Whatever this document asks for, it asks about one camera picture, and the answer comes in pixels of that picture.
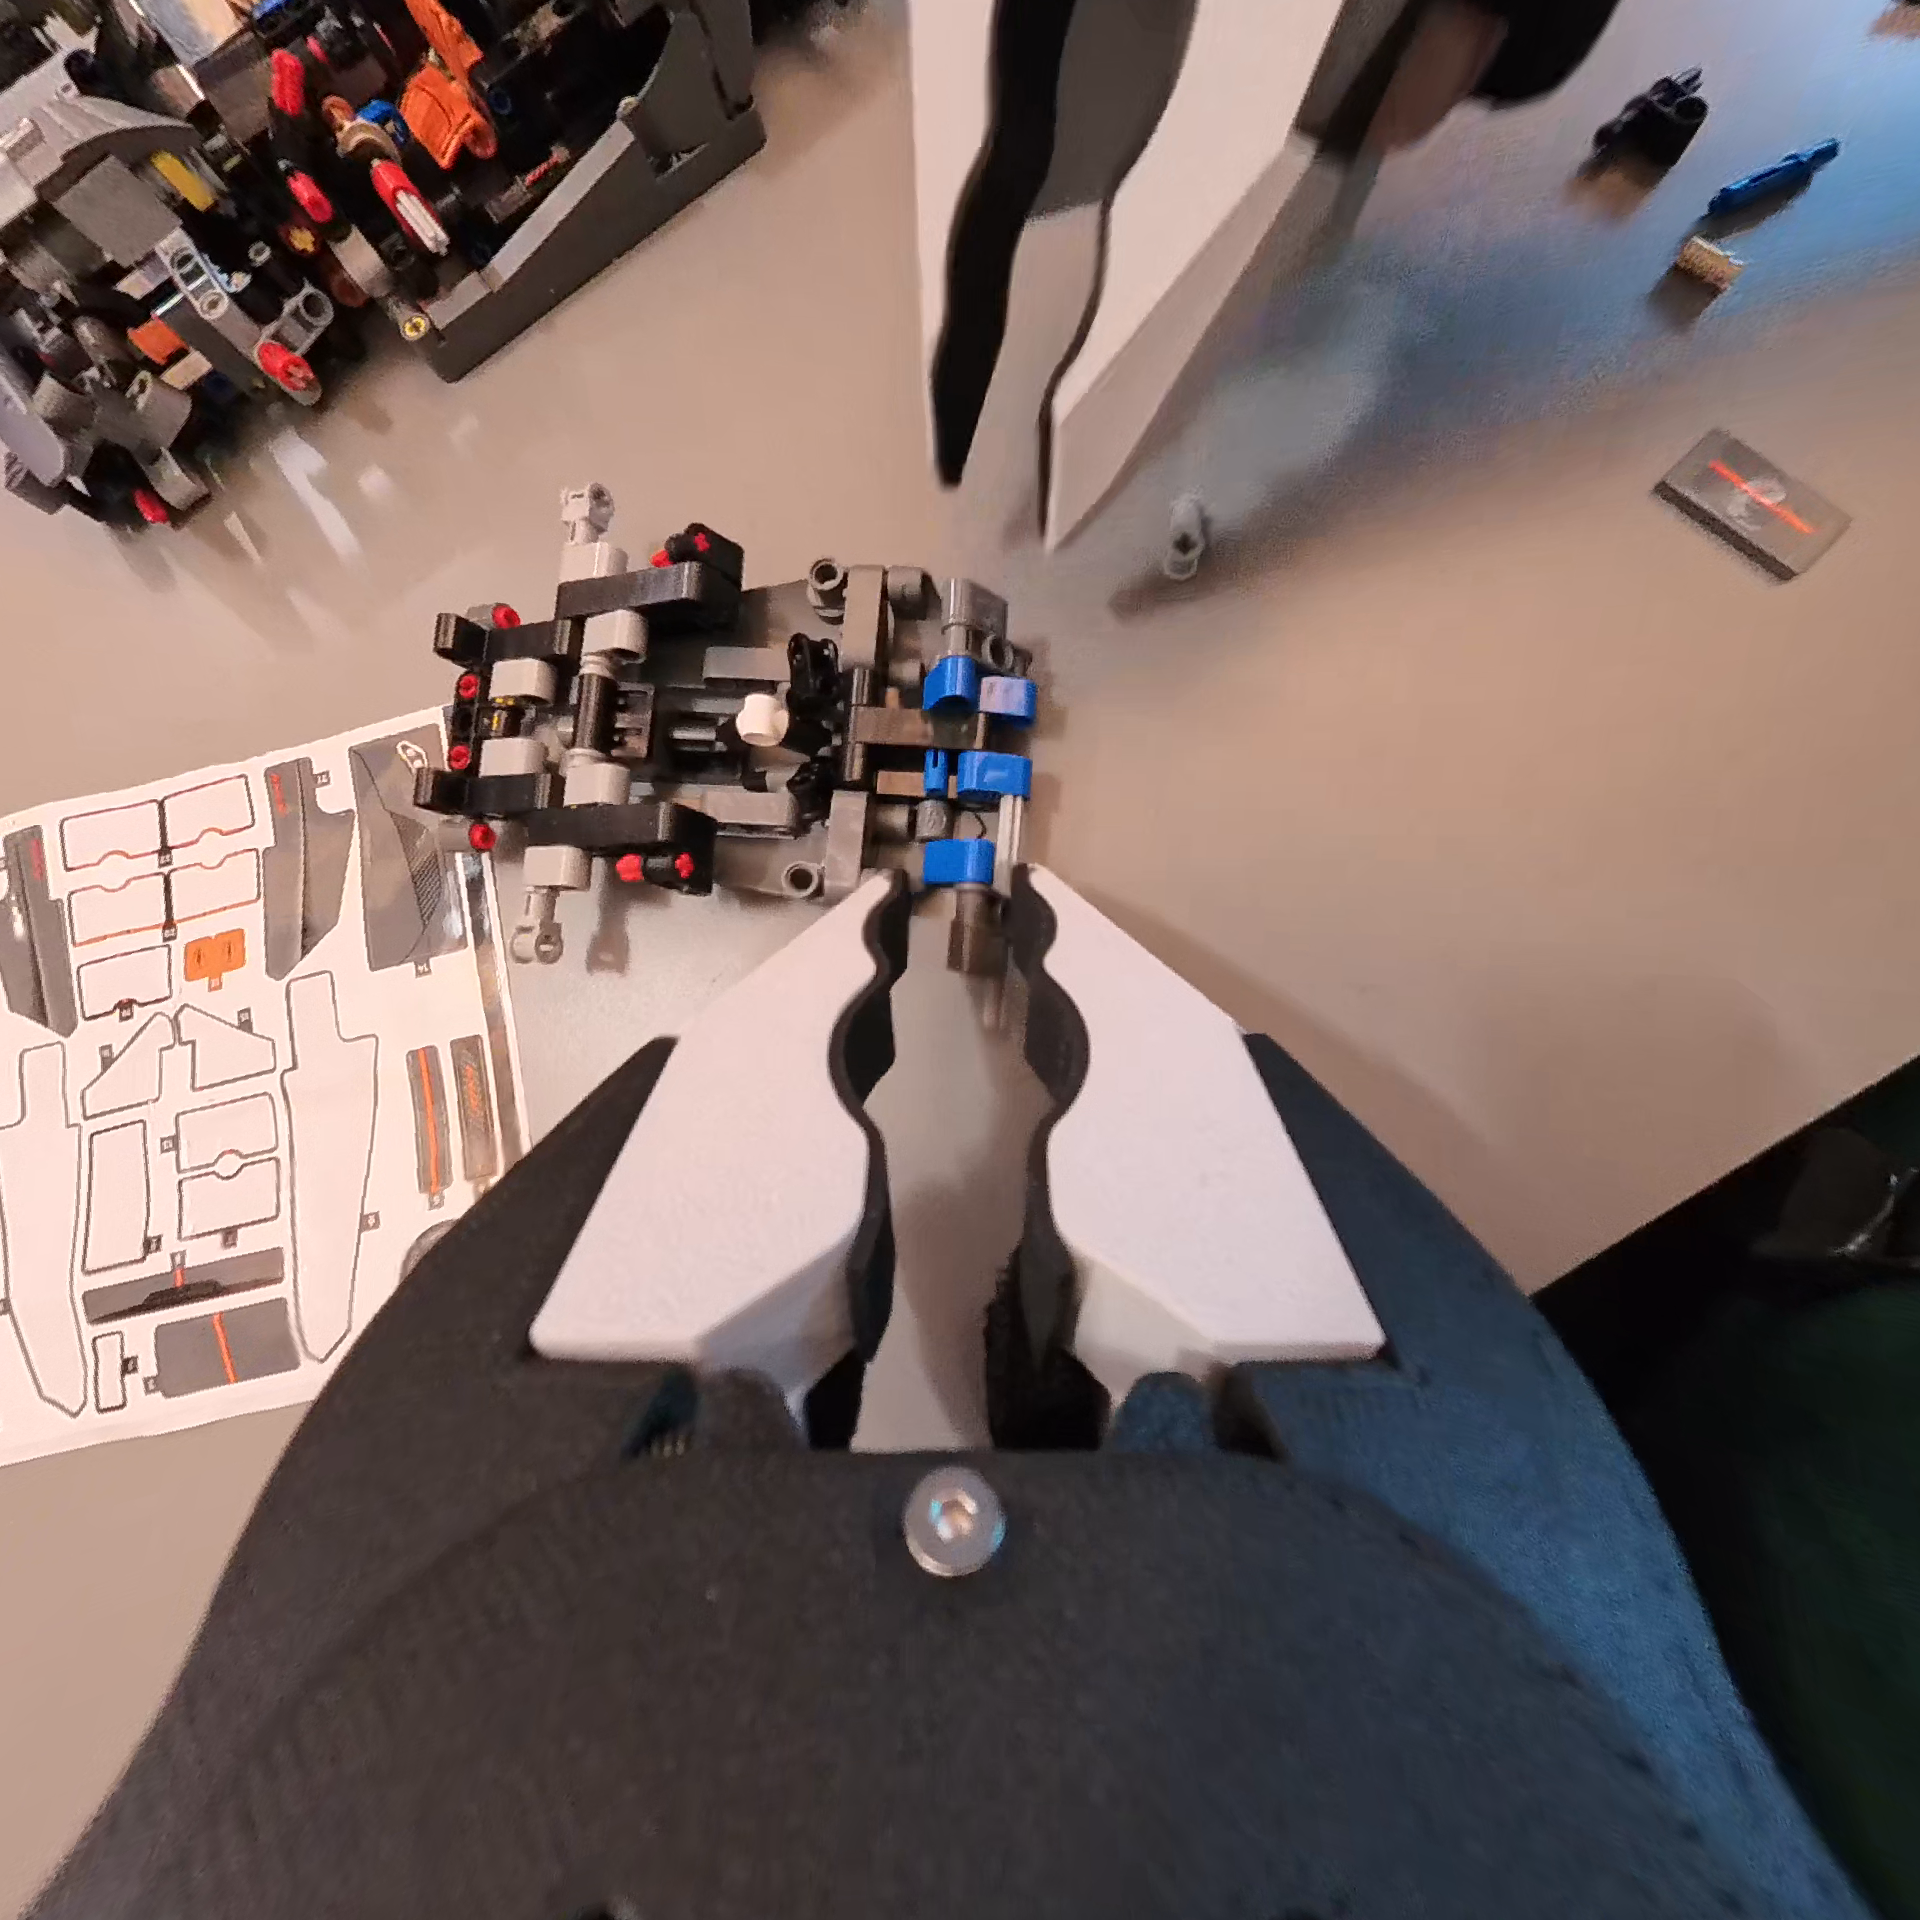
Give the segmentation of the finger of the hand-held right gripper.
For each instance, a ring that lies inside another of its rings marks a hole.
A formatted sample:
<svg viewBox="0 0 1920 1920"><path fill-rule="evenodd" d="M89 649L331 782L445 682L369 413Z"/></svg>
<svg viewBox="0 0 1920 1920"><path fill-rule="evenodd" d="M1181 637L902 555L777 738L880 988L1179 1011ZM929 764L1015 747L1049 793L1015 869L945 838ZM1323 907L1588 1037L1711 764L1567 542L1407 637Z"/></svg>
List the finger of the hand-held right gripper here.
<svg viewBox="0 0 1920 1920"><path fill-rule="evenodd" d="M1077 5L1040 226L1086 288L1040 400L1040 540L1107 506L1275 234L1309 248L1407 37L1407 5Z"/></svg>
<svg viewBox="0 0 1920 1920"><path fill-rule="evenodd" d="M932 472L955 490L1049 174L1072 3L911 3L920 346Z"/></svg>

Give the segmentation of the lego sticker sheet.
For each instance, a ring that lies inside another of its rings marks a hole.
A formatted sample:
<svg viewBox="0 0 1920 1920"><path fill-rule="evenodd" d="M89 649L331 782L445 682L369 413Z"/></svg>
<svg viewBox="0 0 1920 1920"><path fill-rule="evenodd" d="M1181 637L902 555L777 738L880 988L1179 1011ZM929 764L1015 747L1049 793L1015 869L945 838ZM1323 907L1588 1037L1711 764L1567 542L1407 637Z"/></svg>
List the lego sticker sheet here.
<svg viewBox="0 0 1920 1920"><path fill-rule="evenodd" d="M5 819L3 1462L310 1401L521 1156L425 709Z"/></svg>

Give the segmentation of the person's green shirt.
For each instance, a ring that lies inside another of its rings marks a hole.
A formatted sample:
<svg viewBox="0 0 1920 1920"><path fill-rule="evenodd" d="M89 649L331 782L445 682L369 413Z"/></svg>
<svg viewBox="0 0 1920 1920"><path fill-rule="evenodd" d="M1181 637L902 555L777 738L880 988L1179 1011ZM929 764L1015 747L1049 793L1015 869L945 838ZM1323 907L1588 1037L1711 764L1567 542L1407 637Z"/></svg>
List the person's green shirt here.
<svg viewBox="0 0 1920 1920"><path fill-rule="evenodd" d="M1535 1305L1823 1843L1876 1915L1917 1915L1917 1064Z"/></svg>

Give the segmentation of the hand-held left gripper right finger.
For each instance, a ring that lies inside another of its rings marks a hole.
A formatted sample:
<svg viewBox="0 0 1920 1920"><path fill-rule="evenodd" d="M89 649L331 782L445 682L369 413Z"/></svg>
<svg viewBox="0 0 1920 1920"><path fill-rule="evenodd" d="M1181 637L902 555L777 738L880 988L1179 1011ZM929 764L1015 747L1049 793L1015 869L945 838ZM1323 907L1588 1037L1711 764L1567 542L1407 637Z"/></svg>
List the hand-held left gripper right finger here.
<svg viewBox="0 0 1920 1920"><path fill-rule="evenodd" d="M1036 1360L1144 1376L1369 1360L1384 1331L1247 1034L1059 874L1012 878L1023 1058L1047 1093L1016 1246Z"/></svg>

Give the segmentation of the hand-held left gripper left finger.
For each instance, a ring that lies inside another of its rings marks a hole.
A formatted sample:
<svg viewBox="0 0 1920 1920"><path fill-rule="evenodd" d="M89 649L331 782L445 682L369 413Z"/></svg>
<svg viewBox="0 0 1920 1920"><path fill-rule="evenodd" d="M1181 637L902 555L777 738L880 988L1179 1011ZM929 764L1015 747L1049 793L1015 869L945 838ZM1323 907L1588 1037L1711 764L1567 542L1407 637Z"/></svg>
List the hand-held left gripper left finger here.
<svg viewBox="0 0 1920 1920"><path fill-rule="evenodd" d="M532 1322L540 1356L755 1373L804 1424L856 1379L894 1299L865 1106L904 949L904 878L878 874L669 1045Z"/></svg>

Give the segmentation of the large lego car chassis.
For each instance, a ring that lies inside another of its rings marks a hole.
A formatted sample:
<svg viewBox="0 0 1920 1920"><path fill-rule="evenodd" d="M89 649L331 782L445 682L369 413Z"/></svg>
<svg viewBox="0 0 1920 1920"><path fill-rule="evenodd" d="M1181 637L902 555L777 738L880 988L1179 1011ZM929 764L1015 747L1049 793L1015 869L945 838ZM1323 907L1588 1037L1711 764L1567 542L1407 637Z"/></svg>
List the large lego car chassis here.
<svg viewBox="0 0 1920 1920"><path fill-rule="evenodd" d="M456 382L764 142L771 5L5 3L5 493L208 504L385 320Z"/></svg>

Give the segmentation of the black lego pin connector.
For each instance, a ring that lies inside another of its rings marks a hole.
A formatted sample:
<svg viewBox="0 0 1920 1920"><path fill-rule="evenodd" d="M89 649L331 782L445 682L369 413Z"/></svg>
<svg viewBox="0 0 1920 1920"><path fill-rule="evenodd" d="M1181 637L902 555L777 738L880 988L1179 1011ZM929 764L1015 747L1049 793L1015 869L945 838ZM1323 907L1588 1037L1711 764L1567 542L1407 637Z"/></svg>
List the black lego pin connector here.
<svg viewBox="0 0 1920 1920"><path fill-rule="evenodd" d="M1644 86L1592 133L1588 168L1627 163L1655 171L1670 170L1708 124L1710 106L1701 86L1701 67Z"/></svg>

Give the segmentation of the dark grey orange-striped tile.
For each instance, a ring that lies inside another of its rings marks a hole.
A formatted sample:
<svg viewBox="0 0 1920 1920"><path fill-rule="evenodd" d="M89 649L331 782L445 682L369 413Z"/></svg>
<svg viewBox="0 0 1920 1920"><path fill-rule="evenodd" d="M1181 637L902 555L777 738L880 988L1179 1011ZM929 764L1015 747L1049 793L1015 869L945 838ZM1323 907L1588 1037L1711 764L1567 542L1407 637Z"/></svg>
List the dark grey orange-striped tile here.
<svg viewBox="0 0 1920 1920"><path fill-rule="evenodd" d="M1651 492L1777 584L1803 578L1853 523L1837 504L1723 427L1705 432Z"/></svg>

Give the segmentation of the blue lego pin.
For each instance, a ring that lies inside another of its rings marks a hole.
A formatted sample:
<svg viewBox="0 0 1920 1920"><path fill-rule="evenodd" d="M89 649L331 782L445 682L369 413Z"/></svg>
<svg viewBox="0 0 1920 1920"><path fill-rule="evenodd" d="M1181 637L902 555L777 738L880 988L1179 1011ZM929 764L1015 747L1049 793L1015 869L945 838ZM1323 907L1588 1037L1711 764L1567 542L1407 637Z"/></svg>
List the blue lego pin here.
<svg viewBox="0 0 1920 1920"><path fill-rule="evenodd" d="M1789 197L1806 188L1823 168L1840 155L1840 140L1823 137L1800 152L1789 152L1759 170L1736 176L1711 192L1705 220L1726 221L1748 208Z"/></svg>

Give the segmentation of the small lego gearbox assembly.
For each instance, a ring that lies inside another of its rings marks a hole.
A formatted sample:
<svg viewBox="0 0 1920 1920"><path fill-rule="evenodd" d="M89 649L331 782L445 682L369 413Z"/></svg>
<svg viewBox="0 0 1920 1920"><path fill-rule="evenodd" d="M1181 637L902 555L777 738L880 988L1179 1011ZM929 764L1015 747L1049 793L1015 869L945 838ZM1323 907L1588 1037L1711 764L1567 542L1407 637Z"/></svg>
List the small lego gearbox assembly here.
<svg viewBox="0 0 1920 1920"><path fill-rule="evenodd" d="M708 523L630 561L612 517L601 485L561 496L549 617L489 604L433 629L448 746L415 808L519 857L516 963L557 963L559 900L598 881L836 906L901 872L926 892L923 801L1033 801L1040 683L997 589L838 557L750 587Z"/></svg>

